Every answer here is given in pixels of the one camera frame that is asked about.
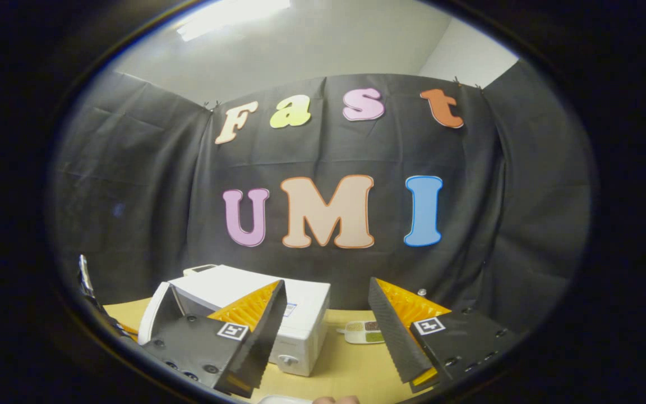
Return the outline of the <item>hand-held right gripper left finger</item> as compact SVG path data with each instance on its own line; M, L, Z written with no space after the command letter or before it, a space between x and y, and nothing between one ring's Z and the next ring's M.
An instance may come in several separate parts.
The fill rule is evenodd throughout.
M194 383L229 396L259 388L287 307L277 279L211 314L183 310L166 291L142 348Z

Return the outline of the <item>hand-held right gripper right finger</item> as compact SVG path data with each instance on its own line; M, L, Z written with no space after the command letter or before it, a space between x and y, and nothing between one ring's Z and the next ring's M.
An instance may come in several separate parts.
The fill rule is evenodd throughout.
M370 279L367 301L413 393L450 388L517 345L517 333L471 307L450 310L382 279Z

